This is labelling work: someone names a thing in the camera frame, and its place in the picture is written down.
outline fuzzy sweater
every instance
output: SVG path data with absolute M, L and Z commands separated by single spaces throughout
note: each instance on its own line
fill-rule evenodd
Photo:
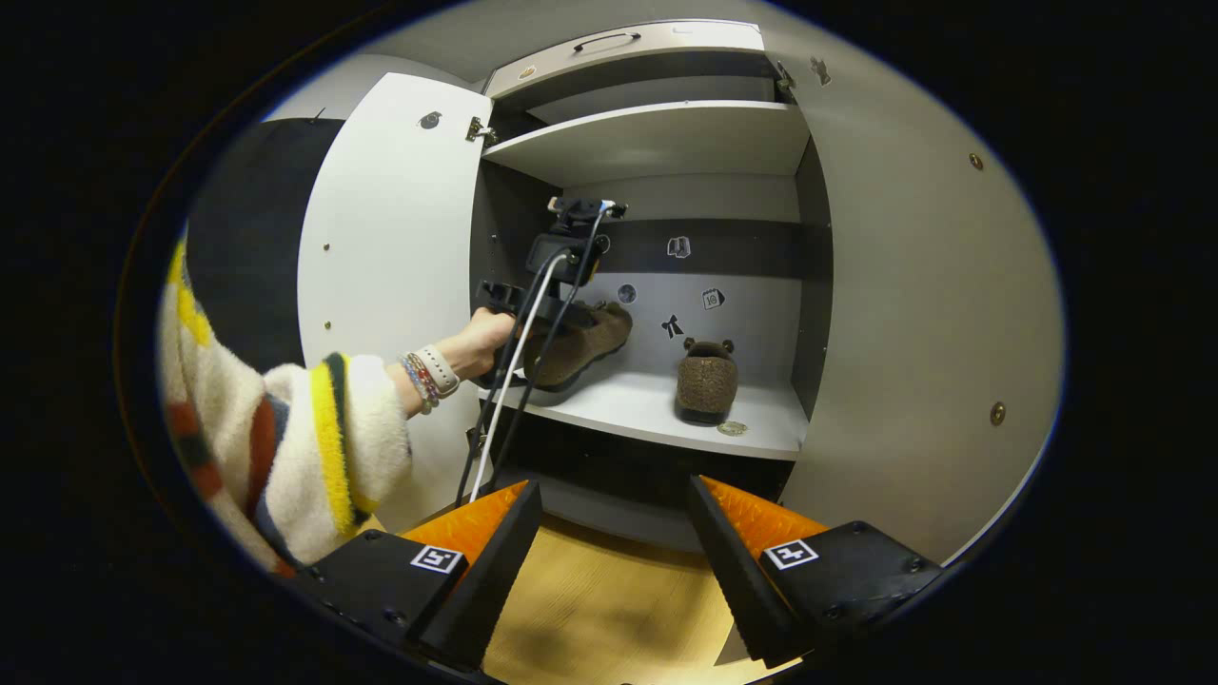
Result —
M 347 541 L 410 469 L 393 382 L 373 356 L 331 353 L 266 375 L 220 345 L 178 244 L 160 321 L 167 422 L 200 496 L 284 575 Z

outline drawer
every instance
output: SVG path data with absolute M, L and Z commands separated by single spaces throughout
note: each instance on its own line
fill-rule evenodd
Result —
M 761 32 L 755 24 L 708 20 L 657 22 L 593 33 L 521 57 L 496 69 L 487 80 L 485 94 L 498 100 L 585 67 L 682 51 L 744 52 L 764 57 Z

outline shoe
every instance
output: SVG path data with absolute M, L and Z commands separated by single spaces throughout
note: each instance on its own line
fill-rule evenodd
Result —
M 621 349 L 630 336 L 633 321 L 618 302 L 604 302 L 590 310 L 596 322 L 591 328 L 566 327 L 559 332 L 537 368 L 537 355 L 546 344 L 546 332 L 535 333 L 525 341 L 525 377 L 533 388 L 561 392 L 579 380 L 583 369 Z
M 731 340 L 697 342 L 686 338 L 686 357 L 677 367 L 677 410 L 682 419 L 723 423 L 736 400 L 737 371 Z

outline cabinet door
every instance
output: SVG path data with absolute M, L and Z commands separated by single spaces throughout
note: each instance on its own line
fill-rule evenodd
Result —
M 754 18 L 794 79 L 833 225 L 825 371 L 783 501 L 942 563 L 1052 431 L 1065 321 L 1049 246 L 1001 160 L 934 96 L 777 7 Z
M 390 73 L 368 93 L 318 172 L 297 271 L 301 346 L 313 366 L 333 352 L 397 355 L 469 321 L 469 227 L 482 139 L 471 117 L 491 100 L 446 83 Z M 477 419 L 462 389 L 410 421 L 414 469 L 382 502 L 391 530 L 452 503 Z

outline shelf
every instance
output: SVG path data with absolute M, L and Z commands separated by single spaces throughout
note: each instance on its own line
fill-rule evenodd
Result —
M 482 158 L 560 188 L 687 173 L 794 176 L 808 138 L 792 105 L 700 100 L 571 119 L 501 143 Z
M 676 373 L 622 373 L 605 361 L 590 367 L 565 392 L 535 390 L 527 413 L 638 440 L 723 455 L 795 461 L 808 431 L 808 418 L 789 384 L 742 385 L 728 421 L 748 427 L 733 438 L 715 425 L 686 423 L 675 407 Z M 507 391 L 508 406 L 520 401 L 520 388 Z M 486 390 L 479 390 L 485 399 Z
M 686 100 L 773 102 L 773 80 L 748 76 L 681 76 L 598 88 L 529 110 L 546 126 L 581 117 Z

